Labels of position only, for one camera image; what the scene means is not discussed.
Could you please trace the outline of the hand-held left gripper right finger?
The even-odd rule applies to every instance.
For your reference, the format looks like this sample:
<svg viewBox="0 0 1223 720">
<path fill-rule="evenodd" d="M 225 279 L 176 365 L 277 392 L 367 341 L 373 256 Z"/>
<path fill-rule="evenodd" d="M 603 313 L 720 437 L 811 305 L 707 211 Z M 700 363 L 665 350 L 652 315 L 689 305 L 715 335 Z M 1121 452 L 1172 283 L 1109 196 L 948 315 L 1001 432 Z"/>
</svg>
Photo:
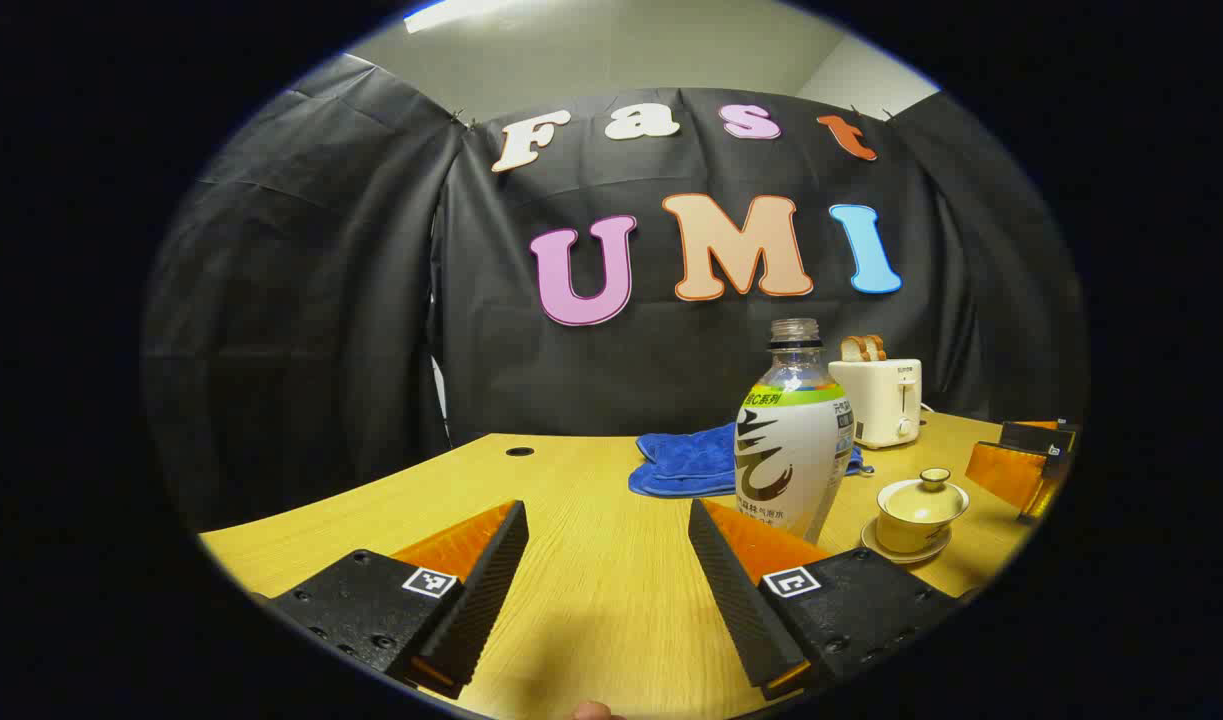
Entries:
<svg viewBox="0 0 1223 720">
<path fill-rule="evenodd" d="M 848 682 L 963 606 L 870 548 L 823 553 L 708 498 L 690 502 L 689 539 L 766 700 Z"/>
</svg>

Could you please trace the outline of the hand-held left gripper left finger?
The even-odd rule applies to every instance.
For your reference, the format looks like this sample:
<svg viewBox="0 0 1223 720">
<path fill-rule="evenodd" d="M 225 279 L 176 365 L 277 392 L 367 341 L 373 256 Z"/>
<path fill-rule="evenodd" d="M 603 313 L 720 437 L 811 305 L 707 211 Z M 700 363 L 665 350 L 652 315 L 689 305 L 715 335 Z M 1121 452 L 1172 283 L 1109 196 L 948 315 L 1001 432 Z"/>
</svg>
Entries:
<svg viewBox="0 0 1223 720">
<path fill-rule="evenodd" d="M 456 700 L 528 539 L 527 509 L 510 500 L 397 553 L 346 553 L 262 605 L 355 663 Z"/>
</svg>

